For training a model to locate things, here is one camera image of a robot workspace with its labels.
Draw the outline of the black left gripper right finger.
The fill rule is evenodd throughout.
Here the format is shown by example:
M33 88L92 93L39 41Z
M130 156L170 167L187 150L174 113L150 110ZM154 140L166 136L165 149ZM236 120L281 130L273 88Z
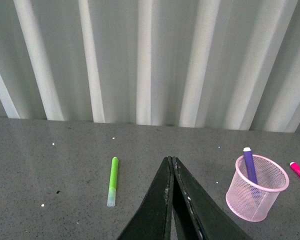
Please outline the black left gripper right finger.
M185 165L172 158L173 215L179 240L250 240L210 197Z

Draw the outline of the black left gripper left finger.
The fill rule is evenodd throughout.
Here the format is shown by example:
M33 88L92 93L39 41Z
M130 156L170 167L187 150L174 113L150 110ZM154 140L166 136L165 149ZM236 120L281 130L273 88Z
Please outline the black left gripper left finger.
M174 169L165 157L140 207L120 233L119 240L169 240L171 238Z

